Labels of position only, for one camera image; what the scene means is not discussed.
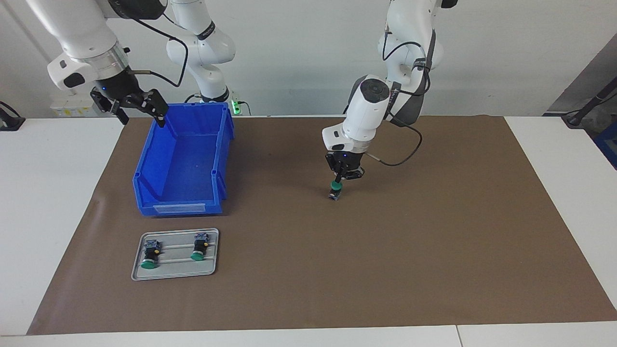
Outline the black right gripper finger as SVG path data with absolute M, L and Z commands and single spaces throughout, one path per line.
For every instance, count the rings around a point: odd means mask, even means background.
M 125 113 L 125 110 L 121 108 L 120 102 L 114 102 L 111 105 L 110 113 L 115 116 L 119 121 L 121 121 L 122 125 L 127 125 L 129 123 L 129 116 Z
M 168 112 L 168 104 L 161 93 L 152 89 L 142 94 L 142 112 L 150 115 L 156 124 L 163 128 L 166 124 L 165 116 Z

